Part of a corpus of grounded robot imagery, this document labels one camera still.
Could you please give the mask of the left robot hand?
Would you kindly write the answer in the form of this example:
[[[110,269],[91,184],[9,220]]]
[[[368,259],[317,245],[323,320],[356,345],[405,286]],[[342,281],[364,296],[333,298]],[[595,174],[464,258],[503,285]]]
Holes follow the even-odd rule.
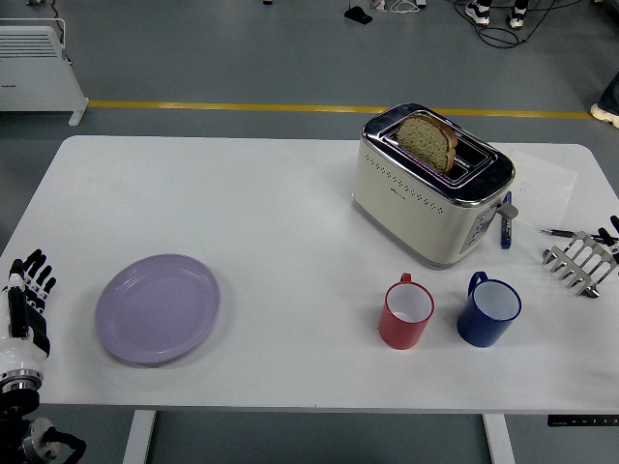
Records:
[[[56,284],[52,267],[41,249],[16,259],[1,290],[1,379],[30,377],[43,380],[43,362],[50,342],[44,312]]]

